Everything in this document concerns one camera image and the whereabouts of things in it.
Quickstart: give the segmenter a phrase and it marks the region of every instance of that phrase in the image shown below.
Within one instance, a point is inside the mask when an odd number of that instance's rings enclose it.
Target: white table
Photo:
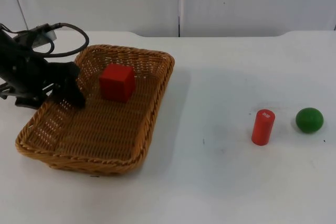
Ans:
[[[82,42],[57,35],[57,52]],[[163,50],[176,60],[147,159],[121,177],[50,169],[14,146],[34,111],[1,100],[1,223],[335,223],[336,33],[88,35],[92,45]],[[307,106],[325,119],[313,135],[293,127]],[[250,140],[261,108],[276,114],[263,147]]]

